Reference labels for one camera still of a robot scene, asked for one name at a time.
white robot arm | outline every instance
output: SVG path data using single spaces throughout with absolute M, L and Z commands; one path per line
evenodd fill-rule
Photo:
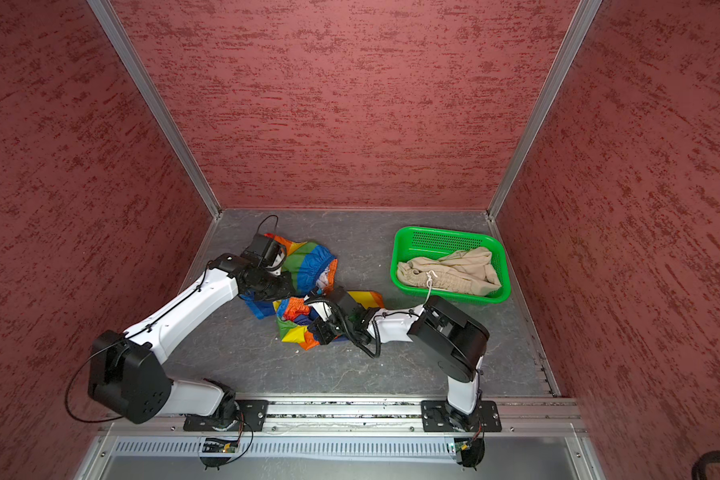
M 470 431 L 474 423 L 470 416 L 480 401 L 479 371 L 489 338 L 480 323 L 439 296 L 409 309 L 365 309 L 337 287 L 327 296 L 313 297 L 305 304 L 320 315 L 320 322 L 312 328 L 320 343 L 330 343 L 341 333 L 374 358 L 379 356 L 383 343 L 417 343 L 448 376 L 452 426 Z M 371 342 L 376 345 L 375 352 L 365 347 Z
M 235 420 L 232 390 L 213 381 L 169 379 L 161 366 L 179 343 L 213 311 L 238 294 L 257 301 L 294 295 L 291 276 L 281 274 L 283 245 L 258 232 L 242 255 L 209 262 L 189 288 L 119 334 L 111 330 L 92 346 L 88 395 L 134 423 L 156 415 L 207 418 L 225 428 Z
M 201 278 L 157 312 L 119 334 L 107 331 L 94 341 L 89 396 L 134 423 L 157 415 L 183 414 L 223 430 L 236 419 L 231 388 L 212 380 L 169 379 L 161 366 L 179 343 L 213 311 L 238 294 L 250 300 L 294 295 L 290 274 L 280 273 L 285 248 L 256 234 L 242 255 L 224 254 L 209 262 Z M 404 310 L 365 309 L 336 287 L 305 302 L 320 315 L 311 326 L 322 344 L 345 335 L 371 357 L 381 344 L 415 342 L 448 376 L 448 421 L 473 432 L 480 401 L 479 374 L 488 331 L 439 296 Z M 366 345 L 375 344 L 375 353 Z

green plastic basket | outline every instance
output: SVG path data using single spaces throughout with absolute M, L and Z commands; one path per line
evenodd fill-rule
M 426 296 L 428 289 L 404 285 L 398 280 L 398 262 L 407 262 L 417 256 L 426 256 L 432 260 L 450 255 L 459 250 L 472 250 L 484 246 L 493 254 L 490 264 L 496 269 L 501 282 L 501 288 L 488 296 L 468 295 L 466 293 L 445 292 L 432 290 L 432 295 L 468 303 L 501 303 L 509 298 L 511 291 L 509 284 L 509 270 L 507 268 L 507 253 L 498 240 L 488 235 L 440 230 L 425 226 L 406 226 L 398 230 L 394 236 L 394 250 L 392 251 L 392 267 L 390 274 L 392 282 L 403 292 L 409 295 Z

aluminum frame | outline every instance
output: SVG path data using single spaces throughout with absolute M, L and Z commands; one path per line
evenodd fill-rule
M 123 24 L 120 23 L 120 19 L 117 17 L 112 4 L 109 3 L 109 0 L 87 1 L 88 5 L 90 5 L 94 11 L 99 24 L 101 24 L 101 27 L 104 29 L 104 33 L 120 56 L 120 60 L 134 80 L 136 87 L 141 92 L 142 97 L 144 97 L 144 101 L 150 110 L 152 110 L 152 115 L 154 115 L 160 128 L 163 129 L 163 133 L 168 138 L 171 147 L 173 147 L 173 151 L 176 152 L 176 156 L 184 166 L 187 175 L 190 176 L 192 184 L 202 197 L 202 201 L 208 207 L 211 215 L 217 218 L 222 210 L 221 205 L 213 194 L 210 185 L 208 185 L 208 180 L 206 180 L 202 174 L 200 166 L 197 164 L 194 155 L 192 155 L 192 150 L 190 150 L 190 147 L 184 141 L 184 137 L 182 137 L 179 127 L 173 120 L 163 98 L 160 96 L 160 93 L 158 93 L 154 82 L 152 82 L 150 74 L 147 73 L 146 68 L 144 68 L 144 63 L 142 63 L 138 53 L 136 53 L 134 45 L 128 39 L 128 34 L 125 32 Z
M 216 234 L 216 231 L 219 229 L 219 225 L 221 224 L 221 217 L 224 215 L 223 212 L 219 214 L 219 216 L 214 216 L 211 219 L 211 225 L 208 226 L 208 231 L 206 231 L 206 235 L 202 238 L 202 242 L 200 243 L 200 246 L 197 248 L 197 253 L 195 254 L 195 258 L 192 260 L 192 264 L 190 265 L 190 269 L 186 272 L 186 276 L 184 277 L 184 281 L 181 283 L 181 288 L 179 288 L 179 293 L 186 290 L 190 285 L 192 285 L 195 280 L 200 277 L 200 274 L 206 267 L 206 254 L 208 253 L 208 247 L 211 245 L 211 241 L 213 240 L 213 235 Z
M 528 156 L 528 151 L 530 151 L 530 147 L 533 145 L 555 97 L 557 97 L 557 92 L 560 90 L 560 86 L 563 84 L 574 58 L 576 58 L 576 53 L 579 51 L 590 25 L 592 25 L 592 20 L 598 8 L 600 8 L 600 2 L 601 0 L 581 0 L 578 7 L 576 7 L 574 17 L 571 19 L 563 38 L 563 43 L 560 44 L 560 49 L 557 51 L 554 62 L 552 62 L 552 68 L 550 68 L 547 75 L 547 80 L 541 87 L 534 110 L 530 112 L 528 123 L 520 136 L 518 147 L 509 160 L 509 165 L 504 171 L 504 176 L 499 182 L 494 198 L 490 201 L 488 207 L 489 218 L 496 220 L 499 210 L 504 205 L 509 190 L 515 178 L 517 178 L 525 158 Z
M 263 430 L 256 437 L 273 438 L 400 438 L 424 441 L 426 438 L 451 439 L 452 432 L 424 432 L 422 400 L 442 399 L 420 396 L 298 396 L 239 394 L 238 402 L 264 398 L 270 401 Z M 599 480 L 588 433 L 581 421 L 575 398 L 499 397 L 484 398 L 497 403 L 503 430 L 486 432 L 486 437 L 565 438 L 576 474 L 580 480 Z M 182 430 L 184 418 L 155 417 L 135 425 L 115 420 L 100 426 L 76 480 L 98 480 L 114 455 L 119 438 L 181 438 L 201 442 L 206 436 Z

beige pants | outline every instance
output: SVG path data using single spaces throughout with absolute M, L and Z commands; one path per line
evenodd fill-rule
M 398 280 L 405 285 L 427 288 L 429 272 L 433 289 L 486 296 L 501 288 L 496 270 L 490 264 L 491 257 L 492 253 L 484 246 L 453 252 L 438 260 L 417 256 L 398 264 Z

drawstring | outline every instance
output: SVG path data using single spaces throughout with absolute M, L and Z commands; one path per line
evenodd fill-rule
M 429 291 L 427 292 L 427 299 L 424 301 L 424 303 L 429 300 L 429 296 L 432 294 L 432 275 L 434 275 L 434 278 L 438 278 L 438 274 L 434 272 L 434 270 L 430 270 L 427 272 L 427 288 L 429 288 Z

